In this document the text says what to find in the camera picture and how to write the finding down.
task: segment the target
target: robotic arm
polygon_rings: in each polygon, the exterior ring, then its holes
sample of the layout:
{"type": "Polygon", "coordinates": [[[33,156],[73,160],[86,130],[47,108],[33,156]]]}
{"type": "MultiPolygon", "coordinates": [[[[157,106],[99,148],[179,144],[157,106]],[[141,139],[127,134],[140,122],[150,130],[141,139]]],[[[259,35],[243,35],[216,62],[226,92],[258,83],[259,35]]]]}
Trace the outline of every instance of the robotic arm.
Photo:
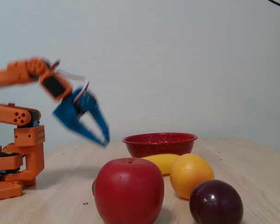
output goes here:
{"type": "MultiPolygon", "coordinates": [[[[55,64],[50,65],[40,58],[9,63],[5,70],[0,70],[0,87],[39,82],[54,100],[61,101],[53,114],[68,129],[105,147],[110,141],[109,129],[99,110],[97,101],[86,89],[79,88],[73,92],[70,83],[55,72],[58,64],[59,62],[57,61],[55,64]],[[79,122],[79,118],[86,112],[89,112],[93,116],[101,128],[105,137],[104,140],[100,140],[79,122]]],[[[29,108],[20,108],[11,105],[0,105],[0,122],[25,126],[28,123],[39,120],[41,116],[40,112],[33,110],[38,113],[38,118],[33,119],[31,117],[31,110],[29,108]]]]}

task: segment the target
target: plum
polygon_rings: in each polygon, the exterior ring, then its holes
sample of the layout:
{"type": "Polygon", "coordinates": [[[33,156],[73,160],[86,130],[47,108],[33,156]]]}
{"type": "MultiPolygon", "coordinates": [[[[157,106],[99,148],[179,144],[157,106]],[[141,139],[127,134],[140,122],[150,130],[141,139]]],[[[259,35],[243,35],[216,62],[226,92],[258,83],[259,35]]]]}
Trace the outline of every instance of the plum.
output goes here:
{"type": "Polygon", "coordinates": [[[191,193],[189,205],[192,217],[199,224],[239,224],[244,215],[238,192],[219,180],[197,185],[191,193]]]}

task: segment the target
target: banana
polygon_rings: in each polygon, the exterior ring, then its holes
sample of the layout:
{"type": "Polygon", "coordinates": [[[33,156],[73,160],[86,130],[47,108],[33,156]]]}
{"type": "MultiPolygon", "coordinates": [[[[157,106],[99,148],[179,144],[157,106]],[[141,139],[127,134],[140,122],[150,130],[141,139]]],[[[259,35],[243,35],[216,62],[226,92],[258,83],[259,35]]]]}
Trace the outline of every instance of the banana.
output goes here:
{"type": "Polygon", "coordinates": [[[153,162],[161,170],[163,175],[168,175],[171,172],[173,163],[180,157],[175,154],[158,154],[143,157],[143,159],[153,162]]]}

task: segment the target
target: wooden table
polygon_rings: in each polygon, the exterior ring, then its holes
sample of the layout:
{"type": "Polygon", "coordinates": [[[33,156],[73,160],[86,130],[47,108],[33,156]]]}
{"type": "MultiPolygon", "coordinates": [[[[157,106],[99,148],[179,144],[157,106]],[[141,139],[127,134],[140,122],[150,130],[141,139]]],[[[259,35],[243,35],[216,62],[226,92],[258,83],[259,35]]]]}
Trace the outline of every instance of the wooden table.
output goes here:
{"type": "MultiPolygon", "coordinates": [[[[242,138],[199,139],[192,151],[231,184],[244,203],[243,224],[280,224],[280,152],[242,138]]],[[[59,147],[45,154],[37,185],[0,201],[0,224],[102,224],[91,185],[109,160],[129,157],[123,143],[59,147]]],[[[194,224],[189,202],[178,199],[168,176],[157,224],[194,224]]]]}

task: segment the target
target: red apple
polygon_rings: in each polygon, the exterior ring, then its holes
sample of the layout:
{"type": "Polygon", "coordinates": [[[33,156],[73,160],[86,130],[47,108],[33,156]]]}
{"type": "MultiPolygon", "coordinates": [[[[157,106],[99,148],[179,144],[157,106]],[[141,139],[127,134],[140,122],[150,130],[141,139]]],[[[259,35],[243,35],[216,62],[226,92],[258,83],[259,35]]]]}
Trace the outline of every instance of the red apple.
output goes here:
{"type": "Polygon", "coordinates": [[[162,173],[141,158],[112,160],[98,173],[94,199],[105,224],[153,224],[164,200],[162,173]]]}
{"type": "Polygon", "coordinates": [[[240,224],[244,213],[238,192],[219,180],[197,185],[189,205],[192,217],[199,224],[240,224]]]}

